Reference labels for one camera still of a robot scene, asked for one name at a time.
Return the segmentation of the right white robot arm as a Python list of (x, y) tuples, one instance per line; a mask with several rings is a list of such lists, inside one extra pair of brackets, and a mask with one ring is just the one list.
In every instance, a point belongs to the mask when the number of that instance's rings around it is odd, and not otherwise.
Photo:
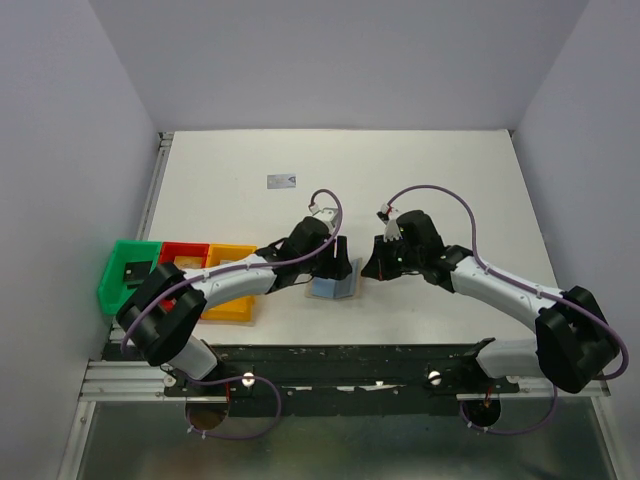
[(595, 380), (621, 351), (594, 296), (582, 287), (546, 289), (481, 264), (473, 252), (443, 242), (421, 210), (378, 212), (385, 229), (375, 236), (372, 255), (361, 274), (378, 281), (419, 275), (450, 293), (487, 304), (527, 327), (533, 338), (490, 338), (474, 346), (460, 379), (480, 392), (503, 377), (545, 378), (578, 393)]

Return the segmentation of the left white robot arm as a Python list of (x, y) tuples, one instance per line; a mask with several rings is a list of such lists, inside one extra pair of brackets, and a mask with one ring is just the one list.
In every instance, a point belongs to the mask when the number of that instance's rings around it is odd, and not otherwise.
[(344, 280), (352, 273), (347, 238), (334, 220), (307, 216), (289, 236), (230, 263), (201, 269), (158, 265), (115, 315), (122, 350), (132, 342), (151, 366), (169, 365), (201, 395), (222, 380), (211, 347), (193, 335), (206, 311), (230, 301), (292, 287), (302, 275)]

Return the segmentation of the silver credit card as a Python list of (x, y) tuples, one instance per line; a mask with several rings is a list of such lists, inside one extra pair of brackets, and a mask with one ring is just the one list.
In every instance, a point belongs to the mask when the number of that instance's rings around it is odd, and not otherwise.
[(295, 174), (270, 174), (267, 176), (266, 185), (269, 190), (295, 188), (297, 176)]

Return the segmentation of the beige card holder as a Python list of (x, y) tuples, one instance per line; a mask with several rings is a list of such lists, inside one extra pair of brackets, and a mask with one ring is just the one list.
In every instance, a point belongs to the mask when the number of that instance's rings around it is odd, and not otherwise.
[(343, 280), (313, 278), (305, 289), (305, 297), (328, 301), (356, 298), (361, 290), (362, 266), (362, 258), (352, 260), (352, 272)]

